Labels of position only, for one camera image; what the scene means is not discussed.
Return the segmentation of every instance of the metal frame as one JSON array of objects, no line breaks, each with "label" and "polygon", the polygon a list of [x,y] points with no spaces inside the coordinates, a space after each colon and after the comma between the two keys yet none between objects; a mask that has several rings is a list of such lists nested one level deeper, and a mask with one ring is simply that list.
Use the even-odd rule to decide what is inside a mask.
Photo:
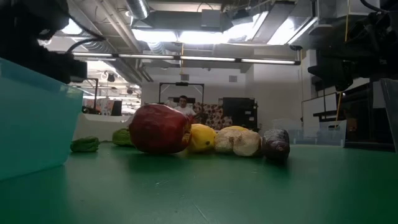
[{"label": "metal frame", "polygon": [[205,84],[202,83],[184,83],[184,85],[179,85],[180,83],[159,83],[159,100],[158,102],[160,102],[160,96],[162,94],[162,85],[176,85],[176,86],[189,86],[189,85],[200,85],[202,87],[202,94],[201,94],[201,103],[202,106],[204,104],[204,99],[205,99]]},{"label": "metal frame", "polygon": [[99,80],[97,78],[86,78],[85,80],[94,80],[95,81],[95,94],[94,94],[93,109],[96,110],[96,108],[97,108],[97,92],[98,92],[98,82],[99,82]]}]

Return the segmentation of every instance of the green vegetable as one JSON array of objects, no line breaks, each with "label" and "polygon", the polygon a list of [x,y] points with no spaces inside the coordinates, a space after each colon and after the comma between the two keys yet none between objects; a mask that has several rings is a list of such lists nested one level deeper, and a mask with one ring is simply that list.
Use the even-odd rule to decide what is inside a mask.
[{"label": "green vegetable", "polygon": [[112,142],[118,146],[133,146],[130,139],[130,132],[127,128],[117,130],[112,135]]},{"label": "green vegetable", "polygon": [[72,141],[70,149],[72,152],[96,152],[100,140],[97,137],[86,137]]}]

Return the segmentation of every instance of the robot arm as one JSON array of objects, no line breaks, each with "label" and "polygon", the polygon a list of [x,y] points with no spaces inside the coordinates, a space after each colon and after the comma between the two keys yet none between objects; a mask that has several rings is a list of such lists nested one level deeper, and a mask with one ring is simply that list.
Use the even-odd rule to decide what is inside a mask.
[{"label": "robot arm", "polygon": [[87,64],[71,54],[50,52],[38,43],[68,25],[66,0],[0,0],[0,58],[54,78],[82,82]]}]

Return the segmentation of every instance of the teal plastic bin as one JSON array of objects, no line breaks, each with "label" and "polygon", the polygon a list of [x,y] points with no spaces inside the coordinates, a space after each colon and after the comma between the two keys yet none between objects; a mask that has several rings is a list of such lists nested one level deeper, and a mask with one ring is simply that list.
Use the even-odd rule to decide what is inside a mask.
[{"label": "teal plastic bin", "polygon": [[63,164],[83,92],[0,58],[0,180]]}]

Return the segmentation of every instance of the white wall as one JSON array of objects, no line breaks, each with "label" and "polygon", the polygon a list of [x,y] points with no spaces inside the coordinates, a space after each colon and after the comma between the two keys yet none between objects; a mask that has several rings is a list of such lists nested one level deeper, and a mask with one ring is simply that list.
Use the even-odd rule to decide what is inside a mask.
[{"label": "white wall", "polygon": [[317,97],[315,85],[312,84],[313,75],[308,72],[308,67],[317,65],[317,52],[316,50],[308,50],[306,57],[302,60],[300,66],[301,82],[302,82],[302,101],[310,100]]},{"label": "white wall", "polygon": [[[147,68],[148,74],[154,79],[154,83],[142,84],[142,103],[156,103],[159,100],[159,82],[180,82],[180,69],[169,68],[162,70],[159,68]],[[184,68],[184,74],[189,74],[189,83],[205,84],[204,103],[218,104],[218,99],[222,97],[245,97],[245,74],[240,73],[238,69],[207,69],[202,68]],[[230,83],[229,76],[236,75],[237,83]],[[186,95],[196,98],[201,102],[201,93],[193,86],[175,86],[170,85],[162,94],[160,100],[165,102],[168,97]]]},{"label": "white wall", "polygon": [[246,97],[254,97],[258,102],[260,134],[272,128],[274,119],[299,120],[302,115],[300,67],[253,65],[252,69],[246,74]]}]

